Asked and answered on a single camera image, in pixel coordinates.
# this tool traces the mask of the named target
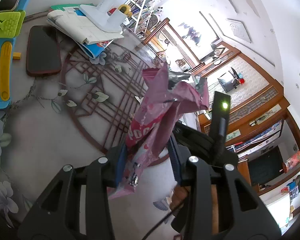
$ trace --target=paper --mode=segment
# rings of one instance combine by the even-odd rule
[[[66,11],[55,10],[48,14],[48,19],[64,29],[80,44],[95,44],[123,38],[119,33],[106,33],[96,27],[87,17],[79,16],[69,8]]]

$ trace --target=table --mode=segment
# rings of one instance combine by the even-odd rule
[[[29,30],[46,25],[46,14],[23,24],[14,49],[22,58],[11,68],[11,105],[0,111],[0,213],[11,226],[22,222],[65,164],[89,165],[118,144],[139,107],[134,97],[146,93],[142,69],[160,67],[161,62],[127,29],[124,39],[101,54],[98,65],[59,33],[61,73],[29,77]],[[101,102],[97,92],[109,98]]]

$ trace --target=crumpled wrapper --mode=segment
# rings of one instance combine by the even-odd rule
[[[129,153],[122,181],[109,198],[134,193],[143,170],[158,160],[181,115],[209,106],[206,78],[168,71],[166,64],[143,70],[142,76],[148,90],[126,137]],[[180,81],[189,77],[192,81]]]

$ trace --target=led light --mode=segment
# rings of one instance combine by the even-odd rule
[[[222,106],[223,106],[224,109],[228,109],[228,103],[223,102],[223,103],[222,103]]]

